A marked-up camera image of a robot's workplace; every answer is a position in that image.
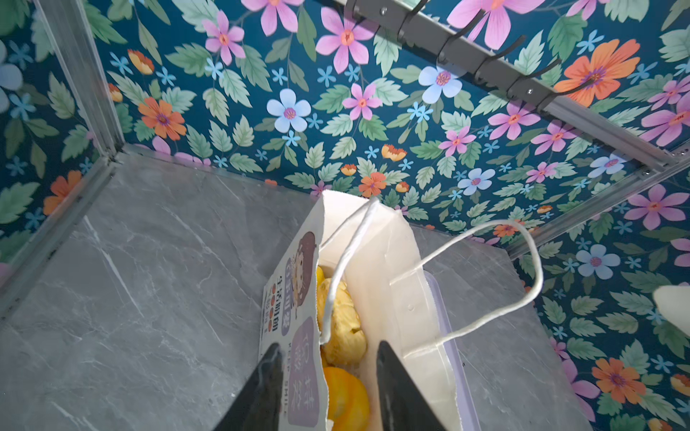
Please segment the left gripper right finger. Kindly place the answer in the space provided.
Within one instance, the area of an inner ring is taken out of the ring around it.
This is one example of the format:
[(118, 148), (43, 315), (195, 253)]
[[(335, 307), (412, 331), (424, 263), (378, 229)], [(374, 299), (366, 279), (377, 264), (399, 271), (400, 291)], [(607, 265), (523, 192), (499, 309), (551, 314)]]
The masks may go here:
[(377, 349), (377, 386), (384, 431), (445, 430), (385, 340)]

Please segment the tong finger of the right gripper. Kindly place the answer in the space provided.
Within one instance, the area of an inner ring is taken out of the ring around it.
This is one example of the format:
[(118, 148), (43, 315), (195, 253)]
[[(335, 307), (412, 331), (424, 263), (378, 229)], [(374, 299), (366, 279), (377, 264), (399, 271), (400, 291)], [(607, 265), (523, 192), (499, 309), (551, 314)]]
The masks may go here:
[(653, 292), (652, 297), (662, 316), (689, 337), (689, 286), (662, 286)]

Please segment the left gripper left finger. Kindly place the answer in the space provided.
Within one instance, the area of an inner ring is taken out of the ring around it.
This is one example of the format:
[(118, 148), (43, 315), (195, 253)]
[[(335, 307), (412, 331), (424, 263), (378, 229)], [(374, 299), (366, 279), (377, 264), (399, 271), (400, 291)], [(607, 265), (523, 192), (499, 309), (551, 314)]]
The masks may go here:
[(214, 431), (278, 430), (283, 375), (283, 354), (273, 343)]

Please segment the pumpkin shaped bread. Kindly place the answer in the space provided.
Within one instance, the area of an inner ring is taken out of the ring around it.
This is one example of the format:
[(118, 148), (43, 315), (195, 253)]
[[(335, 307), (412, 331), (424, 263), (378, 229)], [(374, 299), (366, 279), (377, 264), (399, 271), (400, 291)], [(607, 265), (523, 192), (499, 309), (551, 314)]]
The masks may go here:
[(370, 405), (364, 384), (341, 368), (328, 366), (323, 372), (329, 397), (327, 419), (332, 422), (332, 430), (366, 430)]

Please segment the braided pale bread roll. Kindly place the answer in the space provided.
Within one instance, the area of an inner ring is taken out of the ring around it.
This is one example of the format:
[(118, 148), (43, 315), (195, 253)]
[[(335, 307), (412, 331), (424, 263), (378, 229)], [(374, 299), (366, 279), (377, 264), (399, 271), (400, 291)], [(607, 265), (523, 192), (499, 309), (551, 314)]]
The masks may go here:
[(332, 310), (331, 338), (321, 346), (324, 366), (355, 366), (365, 357), (368, 340), (350, 292), (344, 282), (336, 290)]

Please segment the small round striped bun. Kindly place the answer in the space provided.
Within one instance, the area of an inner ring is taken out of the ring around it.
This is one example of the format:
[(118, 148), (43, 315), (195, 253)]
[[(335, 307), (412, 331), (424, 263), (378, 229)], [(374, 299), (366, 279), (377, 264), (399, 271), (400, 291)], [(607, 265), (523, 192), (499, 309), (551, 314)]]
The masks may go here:
[(325, 281), (325, 272), (323, 271), (323, 268), (321, 266), (317, 267), (316, 276), (317, 276), (316, 286), (320, 287), (321, 283), (323, 283)]

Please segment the white paper bag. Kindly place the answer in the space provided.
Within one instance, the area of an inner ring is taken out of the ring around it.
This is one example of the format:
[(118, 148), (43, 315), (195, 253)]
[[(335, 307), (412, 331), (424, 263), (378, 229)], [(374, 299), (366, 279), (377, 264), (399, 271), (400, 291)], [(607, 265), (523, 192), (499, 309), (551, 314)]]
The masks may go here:
[[(387, 341), (441, 424), (461, 430), (456, 384), (444, 343), (517, 310), (512, 303), (442, 335), (413, 230), (403, 214), (376, 199), (323, 192), (263, 291), (260, 349), (284, 354), (281, 430), (332, 430), (321, 346), (331, 338), (336, 292), (347, 285), (367, 340), (365, 357), (346, 367), (366, 387), (368, 430), (381, 429), (377, 346)], [(316, 269), (325, 281), (316, 286)]]

